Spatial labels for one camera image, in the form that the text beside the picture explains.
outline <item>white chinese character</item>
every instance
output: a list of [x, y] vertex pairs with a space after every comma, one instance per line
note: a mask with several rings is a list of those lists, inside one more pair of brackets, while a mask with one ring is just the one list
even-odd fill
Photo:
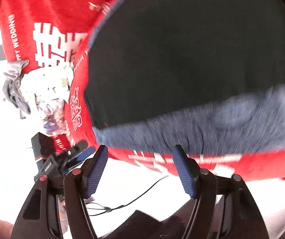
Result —
[[50, 23], [34, 23], [33, 39], [36, 42], [35, 60], [38, 66], [57, 66], [61, 62], [72, 61], [79, 43], [86, 37], [87, 33], [62, 34]]

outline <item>gray object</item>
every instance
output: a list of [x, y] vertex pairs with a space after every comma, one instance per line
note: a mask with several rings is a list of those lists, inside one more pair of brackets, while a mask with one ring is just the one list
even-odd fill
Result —
[[143, 152], [171, 154], [176, 144], [205, 156], [285, 149], [285, 85], [93, 131], [98, 144]]
[[4, 72], [5, 83], [3, 85], [5, 98], [26, 114], [30, 114], [30, 107], [22, 96], [19, 88], [21, 87], [22, 69], [27, 66], [29, 62], [29, 60], [8, 62], [7, 69]]

